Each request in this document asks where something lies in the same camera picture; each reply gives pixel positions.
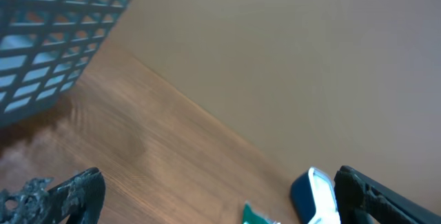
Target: laundry basket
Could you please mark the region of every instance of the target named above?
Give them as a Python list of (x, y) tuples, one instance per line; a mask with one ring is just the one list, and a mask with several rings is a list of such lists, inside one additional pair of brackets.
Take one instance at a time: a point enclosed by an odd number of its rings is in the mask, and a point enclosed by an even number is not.
[(130, 0), (0, 0), (0, 127), (70, 89)]

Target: blue basket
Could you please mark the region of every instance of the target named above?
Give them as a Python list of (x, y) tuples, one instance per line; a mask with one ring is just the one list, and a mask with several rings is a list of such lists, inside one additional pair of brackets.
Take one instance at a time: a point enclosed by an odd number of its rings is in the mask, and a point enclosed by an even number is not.
[(130, 0), (0, 0), (0, 127), (70, 89)]

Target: beige wall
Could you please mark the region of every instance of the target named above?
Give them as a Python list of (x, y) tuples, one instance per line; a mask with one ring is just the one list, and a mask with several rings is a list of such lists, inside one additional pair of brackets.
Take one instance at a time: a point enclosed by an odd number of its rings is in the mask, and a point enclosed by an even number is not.
[(440, 0), (135, 0), (112, 39), (293, 176), (352, 165), (441, 214)]

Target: green package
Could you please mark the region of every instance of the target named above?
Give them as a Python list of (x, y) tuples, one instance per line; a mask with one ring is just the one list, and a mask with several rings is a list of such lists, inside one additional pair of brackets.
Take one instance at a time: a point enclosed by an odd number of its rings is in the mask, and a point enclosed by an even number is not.
[(265, 218), (260, 214), (253, 212), (251, 205), (249, 203), (245, 203), (245, 207), (243, 208), (242, 224), (280, 224), (280, 223), (271, 221), (268, 218)]

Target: wooden table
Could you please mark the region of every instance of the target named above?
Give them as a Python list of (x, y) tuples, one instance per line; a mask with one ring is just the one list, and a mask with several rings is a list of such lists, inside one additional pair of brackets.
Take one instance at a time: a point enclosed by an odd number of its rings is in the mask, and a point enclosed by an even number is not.
[(282, 224), (295, 176), (107, 41), (50, 110), (0, 130), (0, 188), (97, 166), (100, 223), (240, 223), (245, 201)]

